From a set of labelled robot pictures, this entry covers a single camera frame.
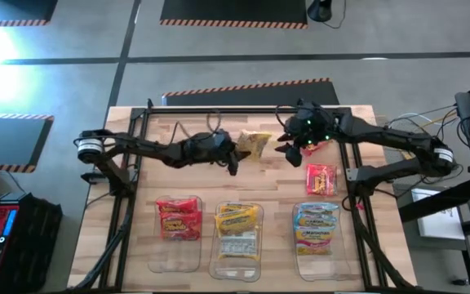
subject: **gray floor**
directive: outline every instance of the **gray floor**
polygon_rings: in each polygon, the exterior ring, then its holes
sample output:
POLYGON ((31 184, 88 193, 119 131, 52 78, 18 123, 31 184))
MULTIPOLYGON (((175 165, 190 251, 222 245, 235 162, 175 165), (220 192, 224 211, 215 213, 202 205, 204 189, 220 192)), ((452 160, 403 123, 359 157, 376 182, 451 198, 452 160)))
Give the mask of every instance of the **gray floor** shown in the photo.
MULTIPOLYGON (((48 26, 0 28, 0 60, 117 58, 133 3, 59 0, 48 26)), ((158 25, 162 3, 141 3, 129 56, 470 51, 470 0, 348 0, 339 30, 313 22, 308 30, 165 27, 158 25)), ((333 22, 341 16, 341 5, 342 0, 335 0, 333 22)), ((0 65, 0 113, 55 115, 38 169, 16 174, 26 190, 61 203, 65 214, 43 291, 64 289, 68 280, 88 191, 79 175, 89 170, 77 160, 72 139, 81 130, 102 127, 117 67, 0 65)), ((148 98, 159 105, 166 91, 320 77, 334 81, 341 104, 373 105, 378 115, 395 118, 452 105, 456 92, 470 90, 470 58, 128 64, 117 105, 145 105, 148 98)), ((468 166, 470 154, 456 138, 454 126, 446 128, 445 141, 468 166)), ((465 172, 441 185, 468 178, 465 172)), ((2 174, 0 190, 14 188, 2 174)), ((449 285, 450 278, 464 274, 457 252, 421 247, 410 251, 419 285, 470 292, 449 285)))

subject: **hazard stripe tape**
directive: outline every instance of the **hazard stripe tape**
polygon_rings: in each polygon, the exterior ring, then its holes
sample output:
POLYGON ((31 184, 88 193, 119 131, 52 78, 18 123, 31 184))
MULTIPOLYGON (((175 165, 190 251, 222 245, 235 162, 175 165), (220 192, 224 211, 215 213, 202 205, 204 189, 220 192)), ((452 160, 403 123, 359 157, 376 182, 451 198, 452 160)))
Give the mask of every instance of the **hazard stripe tape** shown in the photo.
POLYGON ((41 26, 47 25, 47 20, 0 20, 0 27, 4 26, 41 26))
POLYGON ((31 173, 35 170, 36 166, 32 164, 0 164, 0 171, 31 173))
POLYGON ((160 25, 214 26, 261 29, 307 29, 308 24, 244 20, 160 20, 160 25))
POLYGON ((0 114, 0 118, 54 120, 54 116, 49 114, 0 114))
POLYGON ((246 90, 246 89, 255 89, 260 87, 277 87, 277 86, 289 86, 289 85, 297 85, 301 83, 313 83, 313 82, 330 82, 329 78, 309 78, 304 80, 295 80, 295 81, 287 81, 287 82, 265 82, 259 84, 252 84, 252 85, 244 85, 244 86, 231 86, 231 87, 217 87, 217 88, 207 88, 201 90, 187 90, 187 91, 170 91, 162 94, 163 97, 168 96, 182 96, 182 95, 193 95, 193 94, 202 94, 202 93, 210 93, 216 91, 237 91, 237 90, 246 90))

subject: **wooden tabletop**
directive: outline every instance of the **wooden tabletop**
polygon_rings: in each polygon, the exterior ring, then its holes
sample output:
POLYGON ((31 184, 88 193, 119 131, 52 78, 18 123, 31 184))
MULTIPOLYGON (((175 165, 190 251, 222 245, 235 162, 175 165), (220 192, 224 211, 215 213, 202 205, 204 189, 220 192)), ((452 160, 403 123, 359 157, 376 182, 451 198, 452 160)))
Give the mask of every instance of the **wooden tabletop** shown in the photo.
MULTIPOLYGON (((351 108, 353 115, 364 118, 369 123, 375 123, 375 115, 370 105, 354 105, 351 108)), ((126 131, 130 111, 131 107, 111 108, 106 128, 111 131, 126 131)), ((152 114, 146 139, 169 142, 177 120, 184 124, 189 133, 207 131, 205 117, 205 114, 152 114)), ((291 231, 293 206, 296 203, 313 201, 333 202, 340 205, 342 198, 347 195, 338 144, 330 143, 304 160, 301 167, 294 168, 285 160, 283 154, 273 150, 277 147, 277 138, 282 134, 282 127, 273 114, 224 114, 221 127, 229 131, 234 140, 237 139, 242 129, 268 131, 273 136, 264 149, 260 162, 242 161, 237 176, 230 176, 225 168, 217 165, 202 164, 172 169, 156 160, 143 159, 122 290, 143 292, 363 290, 357 245, 349 212, 342 211, 340 214, 344 258, 349 268, 345 279, 306 282, 299 276, 295 267, 291 231), (337 166, 338 195, 325 198, 307 195, 306 163, 337 166), (202 253, 200 266, 195 272, 155 274, 148 268, 151 254, 150 240, 158 238, 154 236, 154 201, 165 195, 197 195, 204 202, 202 253), (216 205, 222 201, 258 203, 264 209, 262 273, 260 279, 254 283, 218 280, 208 273, 214 231, 213 215, 216 205)), ((181 131, 175 135, 175 140, 184 138, 181 131)), ((360 151, 364 165, 377 167, 386 163, 381 146, 363 143, 360 144, 360 151)), ((354 166, 353 156, 350 156, 350 164, 354 166)), ((381 188, 392 191, 391 185, 383 184, 381 188)), ((88 201, 107 190, 108 185, 105 184, 93 186, 88 201)), ((403 277, 410 283, 416 284, 395 199, 376 193, 371 197, 371 202, 382 250, 403 277)), ((69 286, 80 282, 101 255, 106 244, 112 207, 113 198, 107 197, 92 203, 87 208, 73 260, 69 286)), ((368 259, 375 284, 375 267, 371 253, 368 253, 368 259)), ((110 278, 113 279, 114 267, 110 274, 110 278)))

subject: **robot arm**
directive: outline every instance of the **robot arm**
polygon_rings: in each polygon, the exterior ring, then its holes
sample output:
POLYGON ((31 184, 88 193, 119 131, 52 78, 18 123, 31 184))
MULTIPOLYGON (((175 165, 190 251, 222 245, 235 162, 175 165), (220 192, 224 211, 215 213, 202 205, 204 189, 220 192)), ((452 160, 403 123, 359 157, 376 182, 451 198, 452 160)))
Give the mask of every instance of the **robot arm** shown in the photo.
POLYGON ((341 143, 369 142, 403 149, 415 154, 415 158, 402 160, 383 167, 364 166, 348 170, 348 180, 356 195, 372 195, 382 181, 404 176, 447 176, 454 167, 452 151, 435 136, 398 131, 370 125, 351 114, 330 114, 320 105, 302 100, 297 113, 283 123, 285 134, 279 141, 292 140, 277 147, 295 167, 302 162, 300 149, 324 140, 335 139, 341 143))
POLYGON ((223 129, 215 133, 197 133, 186 140, 168 145, 142 140, 123 132, 113 133, 109 130, 83 131, 76 141, 79 160, 95 164, 108 178, 110 193, 113 195, 131 191, 128 170, 118 167, 113 161, 113 157, 118 154, 128 153, 154 158, 173 168, 198 163, 217 163, 221 167, 228 167, 229 174, 232 176, 237 174, 238 162, 250 155, 250 152, 236 151, 235 143, 223 129), (114 140, 109 150, 104 149, 106 139, 114 140))

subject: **snack bag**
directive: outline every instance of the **snack bag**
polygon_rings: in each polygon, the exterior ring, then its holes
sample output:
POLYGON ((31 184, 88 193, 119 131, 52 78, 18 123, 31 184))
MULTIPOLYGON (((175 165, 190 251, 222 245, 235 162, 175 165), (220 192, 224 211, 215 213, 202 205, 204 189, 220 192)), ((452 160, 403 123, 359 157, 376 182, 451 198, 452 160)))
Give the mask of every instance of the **snack bag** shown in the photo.
POLYGON ((311 156, 311 154, 313 154, 313 152, 319 150, 320 148, 328 145, 330 142, 328 140, 326 141, 322 141, 322 142, 318 142, 318 144, 310 144, 310 145, 307 145, 306 147, 302 148, 300 150, 300 152, 302 153, 303 156, 311 156))
POLYGON ((161 213, 161 237, 167 240, 197 240, 201 237, 202 212, 161 213))
POLYGON ((295 227, 295 246, 298 255, 330 255, 335 227, 295 227))
POLYGON ((235 212, 245 208, 253 208, 253 204, 242 204, 242 203, 226 203, 220 207, 220 213, 235 212))
POLYGON ((307 190, 308 194, 336 195, 336 167, 308 164, 307 190))
POLYGON ((303 227, 332 227, 336 226, 337 218, 327 214, 299 213, 295 216, 295 225, 303 227))
POLYGON ((271 133, 268 132, 242 130, 238 137, 237 150, 250 151, 251 154, 247 158, 258 162, 269 138, 271 138, 271 133))
POLYGON ((334 203, 301 203, 298 213, 332 215, 338 209, 334 203))
POLYGON ((197 212, 197 199, 165 199, 155 202, 160 212, 191 213, 197 212))
POLYGON ((215 225, 219 231, 219 237, 240 234, 255 229, 257 212, 257 207, 251 207, 216 215, 215 225))
POLYGON ((257 261, 257 233, 252 230, 221 237, 219 259, 227 257, 246 257, 257 261))

